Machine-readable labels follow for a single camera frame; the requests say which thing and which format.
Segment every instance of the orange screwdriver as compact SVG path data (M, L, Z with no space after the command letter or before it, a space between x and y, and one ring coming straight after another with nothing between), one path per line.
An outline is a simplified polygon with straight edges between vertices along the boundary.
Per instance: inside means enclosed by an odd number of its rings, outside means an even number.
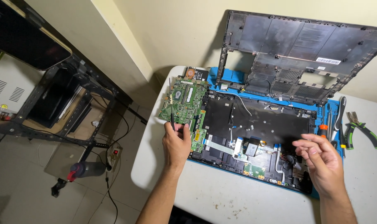
M327 138L328 135L328 125L324 124L324 115L325 115L325 105L321 108L321 125L318 126L318 133L317 135L320 135L323 138Z

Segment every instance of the water bottle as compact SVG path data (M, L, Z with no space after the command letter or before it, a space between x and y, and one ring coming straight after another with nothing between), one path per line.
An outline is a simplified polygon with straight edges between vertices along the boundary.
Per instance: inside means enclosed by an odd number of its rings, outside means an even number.
M102 162L82 161L72 165L70 171L67 180L72 182L77 178L101 176L106 171L106 166Z

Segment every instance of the cream wall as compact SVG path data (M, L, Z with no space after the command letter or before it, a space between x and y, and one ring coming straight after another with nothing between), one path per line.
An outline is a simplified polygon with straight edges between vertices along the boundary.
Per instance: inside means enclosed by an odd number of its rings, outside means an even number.
M166 76L174 65L218 65L227 9L377 26L377 0L114 2L148 63L156 74L163 76ZM229 54L226 67L241 69L241 57L240 53ZM341 93L377 102L377 57L361 70Z
M117 37L90 0L26 2L134 101L153 107L159 83L122 17L115 24L122 24L126 35Z

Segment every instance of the green-handled pliers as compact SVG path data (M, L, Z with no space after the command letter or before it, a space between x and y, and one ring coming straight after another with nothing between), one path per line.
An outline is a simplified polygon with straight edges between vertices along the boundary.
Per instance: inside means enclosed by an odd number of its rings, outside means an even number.
M352 112L352 113L348 112L347 115L349 117L350 124L348 125L349 129L347 130L345 134L346 149L347 150L353 149L352 136L353 136L353 131L355 130L356 127L358 127L361 130L361 132L363 132L371 140L372 144L377 149L377 136L372 131L370 131L368 128L365 127L365 123L359 122L359 120L357 119L356 112Z

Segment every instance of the white table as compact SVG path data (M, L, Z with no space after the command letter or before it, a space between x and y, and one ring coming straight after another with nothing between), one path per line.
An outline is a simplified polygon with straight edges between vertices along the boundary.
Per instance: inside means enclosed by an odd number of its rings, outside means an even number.
M182 75L184 69L172 68L168 78ZM168 78L148 120L131 172L133 182L147 190L154 187L164 163L161 138L165 121L157 116L169 91ZM333 99L341 96L337 93ZM366 122L377 135L377 103L346 97L346 112L356 111L359 121ZM343 123L348 122L344 116ZM355 149L346 150L344 161L346 188L359 223L377 223L377 150L359 129L353 136ZM318 200L191 161L186 162L179 179L175 205L212 223L321 222Z

